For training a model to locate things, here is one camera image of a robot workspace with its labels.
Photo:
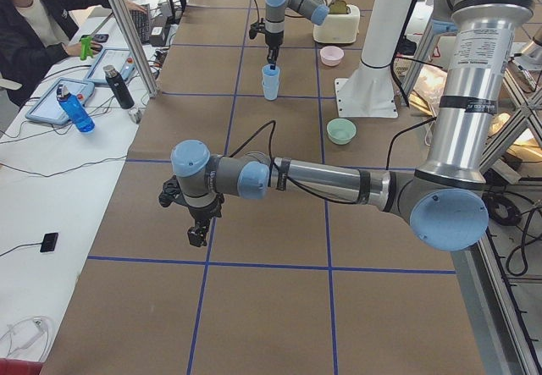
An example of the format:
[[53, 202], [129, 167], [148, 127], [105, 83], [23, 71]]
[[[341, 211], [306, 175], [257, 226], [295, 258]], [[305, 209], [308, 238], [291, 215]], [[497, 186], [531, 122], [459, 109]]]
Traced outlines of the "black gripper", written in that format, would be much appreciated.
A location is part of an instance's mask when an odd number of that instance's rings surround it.
[[268, 64], [276, 69], [280, 46], [283, 43], [282, 35], [266, 35], [265, 42], [268, 46]]
[[187, 230], [187, 237], [192, 246], [207, 246], [207, 237], [213, 218], [221, 218], [224, 195], [212, 195], [211, 201], [204, 206], [189, 205], [189, 213], [194, 219], [194, 225]]

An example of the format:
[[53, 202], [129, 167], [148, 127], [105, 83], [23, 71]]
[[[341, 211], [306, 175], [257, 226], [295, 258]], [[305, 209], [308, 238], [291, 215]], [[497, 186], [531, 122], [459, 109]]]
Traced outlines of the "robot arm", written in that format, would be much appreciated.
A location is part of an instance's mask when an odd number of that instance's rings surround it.
[[267, 62], [276, 68], [279, 50], [284, 40], [286, 9], [291, 9], [314, 25], [322, 25], [329, 14], [329, 6], [336, 0], [265, 0], [263, 34], [268, 46]]
[[[249, 37], [266, 37], [268, 64], [275, 71], [283, 42], [285, 10], [322, 25], [336, 0], [265, 0], [266, 14], [251, 25]], [[410, 0], [376, 0], [358, 69], [340, 79], [337, 104], [346, 117], [388, 117], [395, 105], [384, 103], [384, 73], [393, 70], [396, 45], [409, 20]], [[423, 36], [456, 33], [429, 154], [413, 175], [370, 172], [273, 157], [275, 121], [268, 155], [212, 155], [198, 140], [179, 143], [171, 153], [173, 177], [163, 184], [159, 202], [187, 207], [195, 220], [188, 229], [191, 245], [206, 246], [211, 219], [221, 217], [224, 195], [262, 199], [268, 188], [294, 185], [339, 204], [369, 204], [403, 218], [424, 243], [458, 251], [476, 243], [489, 222], [480, 194], [485, 180], [480, 162], [509, 61], [515, 29], [531, 19], [534, 0], [434, 0]]]

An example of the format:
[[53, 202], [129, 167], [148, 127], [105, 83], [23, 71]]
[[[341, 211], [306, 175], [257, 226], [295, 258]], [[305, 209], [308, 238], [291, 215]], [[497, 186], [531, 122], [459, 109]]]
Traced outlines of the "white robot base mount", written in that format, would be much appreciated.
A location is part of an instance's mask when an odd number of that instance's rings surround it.
[[375, 0], [358, 68], [335, 80], [341, 118], [398, 117], [391, 70], [410, 7], [417, 0]]

